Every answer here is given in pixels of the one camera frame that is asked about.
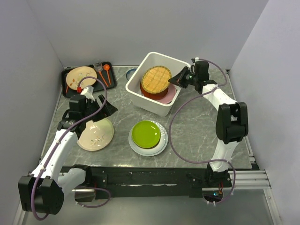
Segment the red scalloped plate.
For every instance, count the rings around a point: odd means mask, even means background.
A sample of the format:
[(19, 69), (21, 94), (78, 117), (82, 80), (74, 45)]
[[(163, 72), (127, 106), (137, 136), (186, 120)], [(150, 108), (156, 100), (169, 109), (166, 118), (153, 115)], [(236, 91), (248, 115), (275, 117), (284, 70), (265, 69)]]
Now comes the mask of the red scalloped plate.
[(168, 92), (169, 83), (164, 84), (163, 82), (140, 82), (141, 93), (150, 99), (161, 100)]

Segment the woven bamboo mat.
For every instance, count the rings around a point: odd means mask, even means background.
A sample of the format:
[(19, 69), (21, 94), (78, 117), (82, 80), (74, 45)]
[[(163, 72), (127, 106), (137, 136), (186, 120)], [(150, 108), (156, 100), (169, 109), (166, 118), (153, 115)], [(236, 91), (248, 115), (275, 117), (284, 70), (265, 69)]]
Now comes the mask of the woven bamboo mat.
[(172, 77), (171, 71), (164, 66), (154, 66), (148, 69), (142, 77), (142, 87), (150, 94), (158, 94), (165, 91)]

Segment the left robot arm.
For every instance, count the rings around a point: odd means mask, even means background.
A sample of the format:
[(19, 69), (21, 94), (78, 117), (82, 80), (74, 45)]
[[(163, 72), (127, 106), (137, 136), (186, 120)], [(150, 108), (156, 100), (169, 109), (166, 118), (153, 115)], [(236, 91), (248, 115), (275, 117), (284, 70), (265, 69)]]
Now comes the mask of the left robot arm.
[(38, 166), (18, 181), (22, 209), (31, 211), (42, 221), (56, 215), (65, 197), (73, 189), (95, 189), (92, 169), (87, 165), (74, 165), (60, 176), (61, 169), (72, 147), (77, 143), (88, 121), (97, 122), (117, 112), (107, 101), (107, 95), (94, 99), (90, 94), (77, 94), (70, 98), (69, 108), (57, 125), (55, 138)]

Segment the pink plate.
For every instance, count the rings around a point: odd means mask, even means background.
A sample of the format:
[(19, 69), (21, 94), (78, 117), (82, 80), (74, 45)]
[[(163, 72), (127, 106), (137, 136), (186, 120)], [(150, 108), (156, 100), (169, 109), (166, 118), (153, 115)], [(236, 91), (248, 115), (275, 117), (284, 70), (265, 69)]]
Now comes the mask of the pink plate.
[(158, 100), (158, 102), (162, 104), (168, 104), (173, 100), (175, 95), (176, 95), (176, 87), (173, 84), (170, 84), (168, 87), (167, 94), (162, 99)]

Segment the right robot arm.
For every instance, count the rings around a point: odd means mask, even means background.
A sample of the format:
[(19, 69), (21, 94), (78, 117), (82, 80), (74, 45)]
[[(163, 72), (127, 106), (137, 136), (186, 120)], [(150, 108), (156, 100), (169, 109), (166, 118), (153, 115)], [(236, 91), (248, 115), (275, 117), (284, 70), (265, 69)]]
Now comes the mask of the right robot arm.
[(181, 88), (193, 86), (200, 97), (208, 100), (217, 110), (216, 136), (217, 146), (207, 164), (205, 182), (215, 187), (229, 178), (232, 154), (237, 145), (248, 135), (248, 107), (244, 102), (237, 102), (222, 91), (227, 83), (217, 84), (210, 78), (209, 65), (212, 61), (192, 59), (193, 64), (185, 66), (169, 83)]

